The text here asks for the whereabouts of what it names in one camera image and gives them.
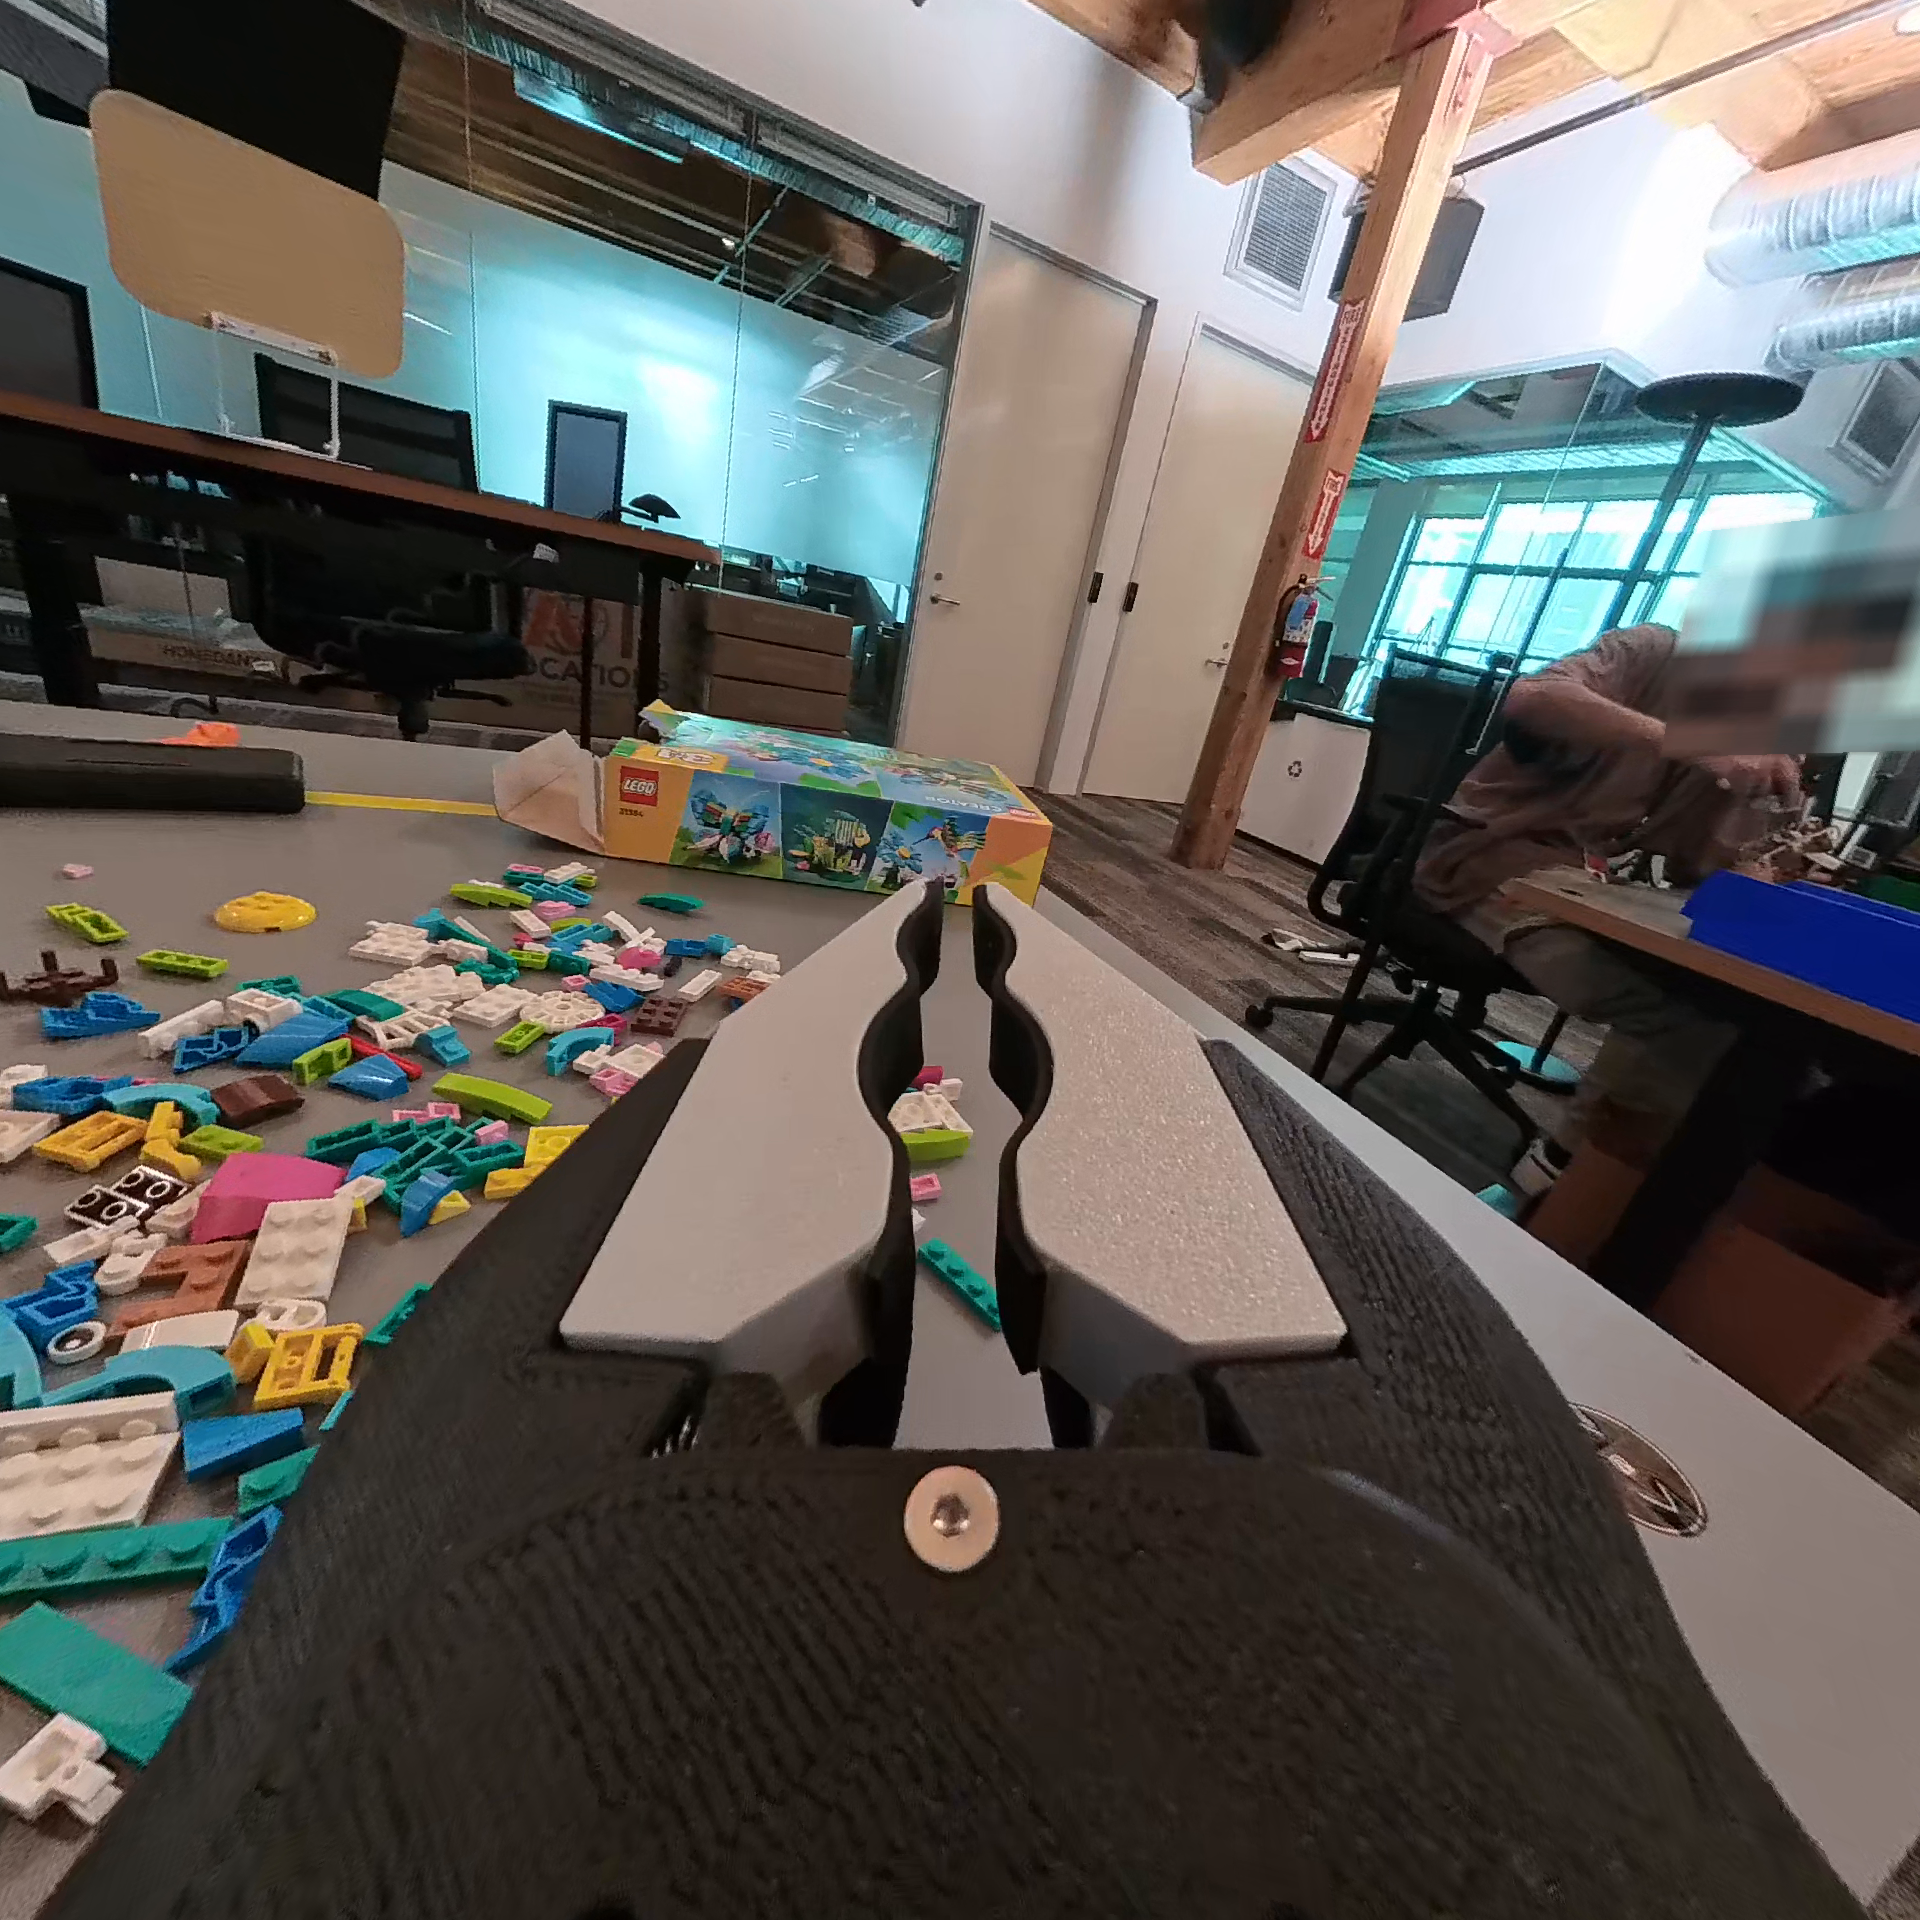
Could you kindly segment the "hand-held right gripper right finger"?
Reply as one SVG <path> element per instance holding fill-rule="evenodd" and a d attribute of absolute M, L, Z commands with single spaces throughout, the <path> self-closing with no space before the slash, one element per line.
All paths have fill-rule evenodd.
<path fill-rule="evenodd" d="M 994 1280 L 1059 1450 L 1149 1376 L 1333 1355 L 1347 1322 L 1199 1033 L 999 885 L 973 897 L 999 1156 Z"/>

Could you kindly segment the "pile of colourful toy bricks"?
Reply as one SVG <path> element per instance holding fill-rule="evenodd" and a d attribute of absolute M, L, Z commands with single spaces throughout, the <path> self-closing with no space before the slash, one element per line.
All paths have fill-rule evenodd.
<path fill-rule="evenodd" d="M 588 1354 L 624 1352 L 767 1373 L 807 1400 L 837 1388 L 869 1355 L 890 1227 L 850 1204 L 862 1171 L 906 1153 L 896 1120 L 875 1120 L 871 1083 L 919 1096 L 919 1018 L 901 1043 L 878 1015 L 938 969 L 942 890 L 916 882 L 850 927 L 812 963 L 807 994 L 783 1025 L 752 1023 L 708 1048 L 707 1083 L 678 1104 L 718 1127 L 727 1153 L 767 1179 L 744 1211 L 700 1211 L 718 1185 L 695 1187 L 700 1145 L 662 1140 L 660 1177 L 615 1189 L 618 1234 L 590 1239 L 592 1280 L 632 1280 L 662 1331 L 573 1328 Z M 40 1724 L 4 1751 L 4 1813 L 34 1821 L 60 1808 L 96 1827 L 122 1799 L 111 1756 L 139 1764 L 171 1733 L 187 1677 L 223 1639 L 280 1500 L 248 1512 L 151 1524 L 171 1473 L 189 1479 L 262 1474 L 311 1458 L 352 1394 L 352 1368 L 379 1349 L 430 1292 L 413 1288 L 374 1328 L 336 1316 L 332 1295 L 367 1213 L 400 1236 L 504 1202 L 557 1163 L 582 1124 L 550 1120 L 550 1099 L 514 1083 L 448 1073 L 438 1106 L 316 1136 L 272 1154 L 245 1130 L 208 1120 L 187 1133 L 196 1088 L 159 1081 L 60 1081 L 18 1074 L 4 1122 L 11 1147 L 98 1169 L 139 1156 L 67 1211 L 74 1233 L 47 1250 L 36 1290 L 4 1298 L 4 1689 Z M 783 1130 L 794 1154 L 778 1169 Z"/>

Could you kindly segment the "black desk grommet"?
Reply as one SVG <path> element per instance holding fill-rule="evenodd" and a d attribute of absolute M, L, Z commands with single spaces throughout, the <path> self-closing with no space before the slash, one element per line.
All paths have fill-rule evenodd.
<path fill-rule="evenodd" d="M 1599 1409 L 1570 1404 L 1599 1466 L 1613 1477 L 1624 1516 L 1638 1527 L 1676 1541 L 1692 1541 L 1710 1524 L 1710 1512 L 1693 1482 L 1638 1429 Z"/>

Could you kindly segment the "white recycling bin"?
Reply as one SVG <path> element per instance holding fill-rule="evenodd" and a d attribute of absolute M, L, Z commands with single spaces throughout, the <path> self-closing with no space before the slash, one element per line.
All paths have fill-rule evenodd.
<path fill-rule="evenodd" d="M 1279 705 L 1238 810 L 1238 834 L 1316 867 L 1349 820 L 1371 723 Z"/>

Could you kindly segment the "wood edged table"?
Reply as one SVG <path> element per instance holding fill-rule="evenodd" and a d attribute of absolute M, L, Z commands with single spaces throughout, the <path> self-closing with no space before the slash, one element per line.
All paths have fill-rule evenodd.
<path fill-rule="evenodd" d="M 1679 969 L 1731 1000 L 1738 1039 L 1624 1204 L 1589 1276 L 1653 1315 L 1683 1263 L 1805 1093 L 1814 1068 L 1916 1096 L 1912 1019 L 1700 945 L 1674 895 L 1572 872 L 1510 880 L 1503 897 L 1610 946 Z"/>

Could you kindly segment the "white door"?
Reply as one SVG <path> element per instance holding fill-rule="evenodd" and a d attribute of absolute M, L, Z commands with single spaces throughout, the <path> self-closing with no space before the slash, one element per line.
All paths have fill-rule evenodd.
<path fill-rule="evenodd" d="M 992 224 L 966 289 L 896 745 L 1054 749 L 1155 301 Z"/>
<path fill-rule="evenodd" d="M 1278 362 L 1211 327 L 1196 332 L 1098 705 L 1086 794 L 1183 801 L 1308 393 Z"/>

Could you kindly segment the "blue plastic bin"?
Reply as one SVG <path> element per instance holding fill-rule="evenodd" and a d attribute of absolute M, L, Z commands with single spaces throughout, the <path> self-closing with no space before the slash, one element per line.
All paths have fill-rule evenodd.
<path fill-rule="evenodd" d="M 1906 905 L 1719 872 L 1688 895 L 1683 915 L 1700 946 L 1917 1019 L 1917 915 Z"/>

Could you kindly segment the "black monitor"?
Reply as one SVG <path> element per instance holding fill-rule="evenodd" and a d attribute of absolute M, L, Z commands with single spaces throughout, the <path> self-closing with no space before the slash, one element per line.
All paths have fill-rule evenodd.
<path fill-rule="evenodd" d="M 629 416 L 576 400 L 546 404 L 544 505 L 573 519 L 620 522 L 626 504 Z"/>

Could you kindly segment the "glass office partition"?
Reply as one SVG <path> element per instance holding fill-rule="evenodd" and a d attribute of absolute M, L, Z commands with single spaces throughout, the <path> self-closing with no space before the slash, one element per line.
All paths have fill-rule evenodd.
<path fill-rule="evenodd" d="M 266 439 L 256 352 L 111 274 L 90 140 L 108 5 L 4 5 L 4 259 L 86 289 L 100 407 Z M 710 545 L 696 586 L 853 623 L 890 738 L 975 212 L 567 5 L 358 5 L 404 33 L 379 199 L 403 362 L 470 416 L 476 484 L 544 504 L 546 404 L 629 416 L 624 496 Z"/>

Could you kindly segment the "brown wooden table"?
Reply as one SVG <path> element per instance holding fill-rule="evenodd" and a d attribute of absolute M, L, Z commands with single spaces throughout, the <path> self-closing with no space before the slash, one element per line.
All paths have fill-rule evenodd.
<path fill-rule="evenodd" d="M 26 393 L 2 399 L 4 498 L 111 522 L 194 524 L 322 556 L 419 565 L 640 609 L 643 699 L 658 687 L 658 592 L 718 565 L 710 545 L 567 516 L 189 427 Z"/>

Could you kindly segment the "beige board on stand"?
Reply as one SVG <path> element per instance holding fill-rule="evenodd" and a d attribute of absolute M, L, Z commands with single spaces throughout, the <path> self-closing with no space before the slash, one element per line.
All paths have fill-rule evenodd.
<path fill-rule="evenodd" d="M 354 378 L 400 370 L 404 247 L 379 201 L 123 89 L 98 92 L 86 127 L 133 300 Z"/>

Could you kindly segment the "large black screen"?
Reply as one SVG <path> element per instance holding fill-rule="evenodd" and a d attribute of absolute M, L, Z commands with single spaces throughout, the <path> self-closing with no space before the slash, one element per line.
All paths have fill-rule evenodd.
<path fill-rule="evenodd" d="M 90 290 L 2 259 L 2 393 L 96 409 Z"/>

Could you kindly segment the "wall vent grille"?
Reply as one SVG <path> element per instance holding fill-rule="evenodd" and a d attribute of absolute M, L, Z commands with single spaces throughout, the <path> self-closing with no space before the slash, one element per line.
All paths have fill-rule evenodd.
<path fill-rule="evenodd" d="M 1338 201 L 1340 175 L 1293 156 L 1244 186 L 1224 280 L 1259 300 L 1301 312 Z"/>

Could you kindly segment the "black wall speaker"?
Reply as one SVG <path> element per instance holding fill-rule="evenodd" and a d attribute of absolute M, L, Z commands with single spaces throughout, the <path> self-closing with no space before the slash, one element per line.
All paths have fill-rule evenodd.
<path fill-rule="evenodd" d="M 1371 196 L 1371 186 L 1359 184 L 1347 205 L 1349 228 L 1328 281 L 1328 300 L 1333 301 L 1343 298 Z M 1440 319 L 1452 309 L 1480 219 L 1484 205 L 1464 192 L 1460 181 L 1448 181 L 1436 212 L 1423 264 L 1407 293 L 1404 323 Z"/>

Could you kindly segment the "silver air duct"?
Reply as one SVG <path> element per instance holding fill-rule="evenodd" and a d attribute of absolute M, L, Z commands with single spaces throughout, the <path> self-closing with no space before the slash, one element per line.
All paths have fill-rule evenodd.
<path fill-rule="evenodd" d="M 1917 132 L 1752 172 L 1716 204 L 1703 250 L 1731 287 L 1795 281 L 1766 369 L 1917 355 Z"/>

